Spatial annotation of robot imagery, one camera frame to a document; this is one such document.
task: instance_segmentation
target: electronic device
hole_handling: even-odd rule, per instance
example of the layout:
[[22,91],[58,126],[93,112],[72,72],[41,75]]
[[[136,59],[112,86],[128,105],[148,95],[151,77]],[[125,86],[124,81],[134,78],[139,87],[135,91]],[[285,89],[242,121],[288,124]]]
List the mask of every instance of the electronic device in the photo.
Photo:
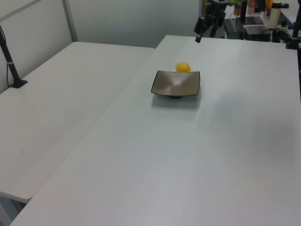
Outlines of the electronic device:
[[197,24],[194,28],[194,32],[197,34],[196,42],[200,42],[203,36],[203,33],[212,26],[210,37],[214,38],[215,33],[219,27],[222,26],[225,19],[225,8],[229,2],[222,0],[210,2],[210,6],[206,7],[206,15],[203,17],[202,12],[199,12],[199,17]]
[[[269,13],[271,12],[270,9],[267,8],[267,15],[269,16]],[[293,23],[281,12],[279,19],[278,19],[278,24],[280,25],[282,23],[282,21],[286,21],[287,24],[287,28],[288,29],[293,29]]]
[[245,29],[239,19],[226,19],[224,27],[228,39],[244,39]]
[[245,38],[249,41],[270,41],[270,30],[266,26],[245,27]]

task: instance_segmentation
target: cable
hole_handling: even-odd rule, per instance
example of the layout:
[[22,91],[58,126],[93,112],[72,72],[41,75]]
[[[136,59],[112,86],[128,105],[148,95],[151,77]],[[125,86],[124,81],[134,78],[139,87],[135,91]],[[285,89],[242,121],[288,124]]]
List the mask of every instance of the cable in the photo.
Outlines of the cable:
[[[234,11],[235,11],[235,10],[234,10]],[[233,13],[234,13],[234,12],[233,12]],[[232,15],[233,15],[233,13],[231,13],[231,14],[230,14],[230,16],[232,16]],[[228,19],[230,19],[230,16],[228,17]]]
[[240,5],[238,6],[238,11],[237,11],[237,14],[236,14],[235,28],[236,28],[237,31],[239,31],[239,30],[237,29],[237,21],[238,21],[237,18],[238,18],[239,7],[241,7],[241,3],[240,3]]
[[[6,41],[6,37],[5,37],[5,34],[4,34],[4,32],[3,32],[3,29],[2,29],[2,27],[1,27],[1,25],[0,25],[0,32],[2,33],[2,35],[3,35],[3,37],[4,37],[4,41]],[[8,63],[6,63],[6,82],[7,82],[7,84],[8,84],[8,87],[10,87],[10,86],[9,86],[9,83],[8,83]]]
[[8,83],[8,64],[6,64],[6,82]]
[[5,38],[5,34],[4,34],[4,31],[2,30],[2,27],[1,27],[1,25],[0,25],[0,31],[1,31],[1,33],[3,34],[4,40],[6,40],[6,38]]

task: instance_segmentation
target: yellow fruit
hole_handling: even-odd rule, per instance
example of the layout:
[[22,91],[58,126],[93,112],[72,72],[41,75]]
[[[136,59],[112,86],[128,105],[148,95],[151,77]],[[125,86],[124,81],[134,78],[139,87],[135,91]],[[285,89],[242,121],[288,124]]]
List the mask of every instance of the yellow fruit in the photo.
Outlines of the yellow fruit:
[[175,66],[177,72],[190,72],[190,66],[186,62],[179,62]]

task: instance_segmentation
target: desk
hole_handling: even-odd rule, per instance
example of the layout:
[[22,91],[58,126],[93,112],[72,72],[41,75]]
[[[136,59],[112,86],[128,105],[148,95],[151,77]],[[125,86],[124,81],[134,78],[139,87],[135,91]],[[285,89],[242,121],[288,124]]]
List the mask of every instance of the desk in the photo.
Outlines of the desk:
[[153,52],[75,42],[0,95],[0,195],[28,202]]
[[[199,95],[152,94],[179,61]],[[166,36],[11,226],[300,225],[300,137],[296,51]]]

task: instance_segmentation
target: black cable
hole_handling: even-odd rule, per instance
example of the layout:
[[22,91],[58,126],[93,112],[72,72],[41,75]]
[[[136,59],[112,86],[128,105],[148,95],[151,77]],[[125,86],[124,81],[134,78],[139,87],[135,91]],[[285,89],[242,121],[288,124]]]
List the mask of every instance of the black cable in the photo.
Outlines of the black cable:
[[240,5],[238,6],[238,11],[237,11],[237,14],[236,14],[236,20],[235,20],[235,28],[236,28],[236,30],[239,32],[239,30],[237,29],[237,21],[238,21],[238,12],[239,12],[239,8],[241,7],[241,3],[240,3]]
[[[235,10],[234,10],[234,11],[235,11]],[[233,13],[234,13],[234,12],[233,12]],[[232,16],[232,15],[233,15],[233,13],[231,13],[231,14],[230,14],[230,16]],[[228,17],[228,20],[230,19],[230,16]]]
[[8,83],[8,64],[6,64],[6,82]]
[[[3,37],[4,37],[4,40],[6,40],[6,37],[5,37],[5,34],[4,34],[4,32],[3,32],[3,29],[2,29],[2,27],[1,27],[1,25],[0,25],[0,32],[2,33],[2,35],[3,35]],[[6,82],[7,82],[7,84],[8,84],[8,87],[10,87],[10,86],[9,86],[9,83],[8,83],[8,63],[6,63]]]
[[4,34],[4,31],[2,30],[2,27],[1,27],[1,25],[0,25],[0,31],[1,31],[1,33],[3,34],[4,40],[6,40],[6,38],[5,38],[5,34]]
[[268,28],[268,29],[264,30],[263,32],[260,32],[258,35],[263,34],[263,33],[267,32],[267,31],[269,31],[269,32],[267,33],[267,34],[269,34],[270,31],[273,31],[273,30],[274,30],[273,28]]

